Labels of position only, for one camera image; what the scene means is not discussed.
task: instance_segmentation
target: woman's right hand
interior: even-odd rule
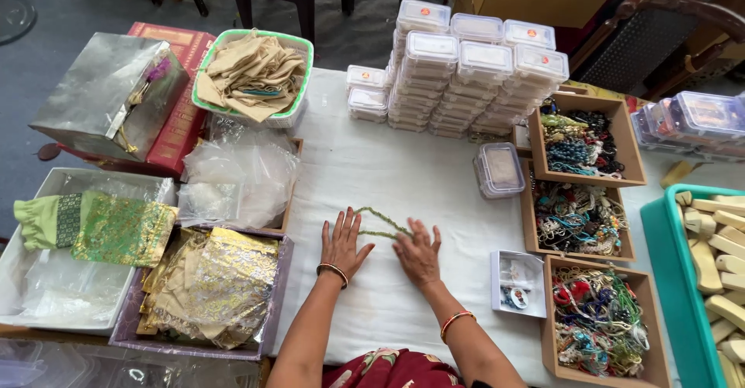
[[[398,242],[393,243],[401,267],[404,268],[406,276],[411,283],[421,290],[426,284],[440,280],[440,264],[437,262],[437,253],[440,251],[440,230],[433,227],[434,242],[431,243],[429,232],[422,221],[408,219],[409,228],[414,233],[412,241],[406,234],[399,232],[396,235]]]

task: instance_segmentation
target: red bangle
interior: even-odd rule
[[[445,341],[445,332],[448,330],[448,327],[455,321],[456,319],[459,319],[460,317],[466,317],[470,316],[471,318],[476,321],[476,316],[471,313],[471,311],[461,311],[459,313],[454,314],[452,317],[448,318],[445,321],[445,324],[442,324],[442,329],[440,330],[440,338],[442,339],[442,342],[444,344],[447,344]]]
[[[326,267],[328,269],[331,269],[334,273],[336,273],[337,275],[339,275],[339,277],[341,278],[341,280],[344,281],[344,284],[341,285],[341,289],[342,290],[346,289],[347,286],[349,286],[349,279],[347,279],[347,274],[345,274],[341,269],[339,269],[338,267],[336,267],[334,264],[331,264],[331,263],[321,263],[321,264],[319,264],[318,267],[316,267],[316,275],[318,275],[318,276],[321,275],[321,269],[323,267]]]

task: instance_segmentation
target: white tablecloth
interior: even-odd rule
[[[341,71],[313,70],[308,89],[310,104],[293,131],[305,140],[303,171],[292,201],[288,234],[295,241],[295,251],[272,354],[279,352],[287,329],[315,282],[323,221],[333,223],[347,206],[370,206],[404,226],[407,217],[414,217],[430,227],[440,227],[442,280],[478,317],[479,324],[528,385],[582,386],[555,378],[543,366],[539,319],[491,308],[489,253],[498,249],[525,251],[518,198],[493,202],[481,199],[472,164],[478,147],[467,140],[350,120],[345,75]],[[638,258],[629,266],[651,272],[638,209],[662,196],[658,180],[679,157],[645,153],[643,158],[649,185],[623,189],[622,195]],[[741,172],[742,167],[704,166],[687,182],[741,188],[736,171]],[[388,224],[368,213],[363,218],[363,229],[390,231]],[[369,242],[375,242],[376,248],[349,288],[341,292],[334,310],[325,363],[344,364],[376,348],[390,347],[433,354],[454,365],[440,340],[437,320],[406,278],[391,241],[360,236],[359,246]],[[667,345],[675,378],[669,342]]]

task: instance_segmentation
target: gray floor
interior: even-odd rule
[[[34,153],[51,139],[26,125],[94,32],[126,34],[132,23],[143,21],[218,35],[232,28],[236,16],[234,0],[205,0],[206,18],[191,0],[166,0],[160,8],[148,0],[29,1],[39,12],[33,30],[0,47],[0,237],[9,237],[16,227],[13,201],[33,198],[51,167],[89,167],[66,153],[39,161]],[[384,68],[397,11],[398,0],[356,0],[354,14],[346,17],[340,0],[316,0],[315,66]],[[253,20],[259,29],[300,35],[295,7],[288,2],[253,0]]]

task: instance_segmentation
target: red box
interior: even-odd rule
[[[206,111],[191,104],[191,88],[194,87],[197,69],[207,51],[215,42],[216,37],[204,31],[176,29],[141,22],[134,23],[127,34],[139,38],[167,40],[171,44],[173,54],[176,55],[186,72],[189,73],[189,78],[191,78],[155,139],[145,162],[138,163],[80,152],[61,144],[57,144],[57,146],[76,157],[82,158],[85,162],[95,164],[102,170],[178,179],[184,170],[182,159],[197,144],[200,129],[207,115]]]

